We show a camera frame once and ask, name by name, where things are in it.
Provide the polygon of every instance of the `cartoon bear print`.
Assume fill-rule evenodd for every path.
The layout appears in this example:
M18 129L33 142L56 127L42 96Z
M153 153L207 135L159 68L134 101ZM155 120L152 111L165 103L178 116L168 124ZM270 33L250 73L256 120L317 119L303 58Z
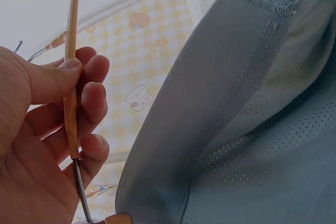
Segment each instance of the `cartoon bear print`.
M129 26L133 30L139 30L140 28L145 28L151 22L151 17L143 13L133 13L131 15L131 20Z
M134 111L139 112L145 104L153 102L153 97L148 93L146 85L140 85L127 95L125 101Z

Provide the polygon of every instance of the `wooden handle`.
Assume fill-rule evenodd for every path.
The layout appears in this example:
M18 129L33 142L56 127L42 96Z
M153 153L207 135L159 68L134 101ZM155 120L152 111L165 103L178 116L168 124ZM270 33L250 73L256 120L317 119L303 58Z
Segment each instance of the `wooden handle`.
M129 215L113 215L105 219L105 224L132 224Z
M54 39L48 46L45 47L46 50L53 49L59 47L60 45L64 44L66 40L66 32L62 33L56 39Z
M79 0L71 0L68 26L66 29L65 60L76 57L77 16ZM77 98L74 89L64 98L64 124L68 135L70 157L79 158L77 142Z

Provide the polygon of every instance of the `checkered pattern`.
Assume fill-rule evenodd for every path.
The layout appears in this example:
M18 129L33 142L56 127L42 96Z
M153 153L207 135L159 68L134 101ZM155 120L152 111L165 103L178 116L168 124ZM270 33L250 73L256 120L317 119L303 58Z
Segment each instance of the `checkered pattern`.
M151 22L145 28L133 30L129 26L133 13L146 14ZM151 104L145 104L141 111L133 110L125 101L127 95L145 85L155 99L192 29L185 0L144 0L78 34L78 48L91 46L110 60L104 82L109 111L96 132L107 139L111 153L131 149L151 108ZM38 63L55 60L55 55L64 54L63 50L60 47L48 52ZM92 184L117 185L122 168L123 164L104 165ZM88 199L93 218L102 219L114 213L115 190L113 187ZM79 207L74 221L83 217Z

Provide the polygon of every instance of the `gray fabric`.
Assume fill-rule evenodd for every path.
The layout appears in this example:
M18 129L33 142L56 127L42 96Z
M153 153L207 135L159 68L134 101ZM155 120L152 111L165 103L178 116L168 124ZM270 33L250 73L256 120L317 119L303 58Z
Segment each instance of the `gray fabric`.
M335 117L336 50L308 90L198 167L183 223L336 223Z
M288 208L281 205L290 198L283 188L294 192L305 176L293 178L299 173L295 167L287 169L285 161L290 158L269 162L271 158L265 157L262 148L269 141L265 132L270 123L248 132L311 85L330 55L335 27L326 26L334 3L319 0L310 7L305 3L314 2L214 3L176 60L132 148L117 191L118 213L130 214L134 224L181 223L182 219L185 224L283 223L290 219ZM326 14L316 15L319 5ZM305 32L315 24L316 30ZM283 83L292 87L283 88ZM260 103L257 110L250 109L265 101L265 94L269 106L262 116L250 117L251 122L247 115L262 110ZM296 156L295 164L302 168L304 156ZM264 190L273 182L270 176L277 178L279 173L291 178L289 185L271 183L271 189ZM254 176L247 179L247 174ZM301 196L295 197L296 203L305 199ZM297 220L306 220L301 216Z

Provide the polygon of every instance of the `wire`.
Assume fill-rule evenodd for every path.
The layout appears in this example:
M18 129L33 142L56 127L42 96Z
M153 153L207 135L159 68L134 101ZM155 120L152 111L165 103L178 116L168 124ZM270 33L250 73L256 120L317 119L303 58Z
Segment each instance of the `wire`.
M22 44L23 44L23 41L20 40L19 45L18 45L17 48L14 50L14 53L17 53L17 52L19 51L19 49L20 49L20 47L22 46Z

